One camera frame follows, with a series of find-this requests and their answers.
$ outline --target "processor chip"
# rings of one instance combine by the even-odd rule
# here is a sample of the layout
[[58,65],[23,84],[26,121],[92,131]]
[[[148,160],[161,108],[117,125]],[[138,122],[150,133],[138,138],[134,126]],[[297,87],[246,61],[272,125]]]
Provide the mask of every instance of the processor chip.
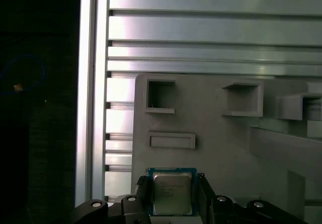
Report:
[[192,174],[153,174],[155,215],[190,215],[192,213]]

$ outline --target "rectangular slot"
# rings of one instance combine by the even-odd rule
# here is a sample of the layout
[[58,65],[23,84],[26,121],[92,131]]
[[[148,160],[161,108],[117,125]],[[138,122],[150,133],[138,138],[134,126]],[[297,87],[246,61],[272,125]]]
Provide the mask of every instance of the rectangular slot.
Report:
[[146,112],[174,114],[174,80],[147,80]]
[[303,97],[303,119],[321,121],[321,98]]
[[196,148],[196,135],[193,133],[149,132],[150,147]]
[[263,116],[263,88],[260,83],[233,83],[226,92],[224,115]]

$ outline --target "silver bolt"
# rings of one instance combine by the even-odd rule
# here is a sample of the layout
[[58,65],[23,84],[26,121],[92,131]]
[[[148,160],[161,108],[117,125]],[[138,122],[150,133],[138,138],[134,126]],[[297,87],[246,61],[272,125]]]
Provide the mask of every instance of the silver bolt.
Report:
[[219,196],[217,198],[217,200],[219,200],[219,201],[227,201],[227,199],[225,197],[223,197],[223,196]]
[[258,207],[258,208],[262,208],[262,207],[264,207],[264,205],[263,205],[262,203],[260,203],[260,202],[255,202],[255,203],[254,203],[254,206],[256,206],[256,207]]
[[101,206],[102,204],[101,203],[99,203],[99,202],[95,202],[95,203],[93,203],[92,204],[92,207],[99,207],[99,206]]

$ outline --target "vertical metal frame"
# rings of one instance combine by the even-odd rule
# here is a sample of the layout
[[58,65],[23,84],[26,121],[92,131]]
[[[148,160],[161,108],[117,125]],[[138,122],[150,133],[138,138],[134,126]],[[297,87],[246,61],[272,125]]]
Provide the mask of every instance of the vertical metal frame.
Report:
[[103,199],[105,189],[106,82],[109,0],[97,0],[92,198]]
[[75,206],[91,198],[96,0],[80,0]]

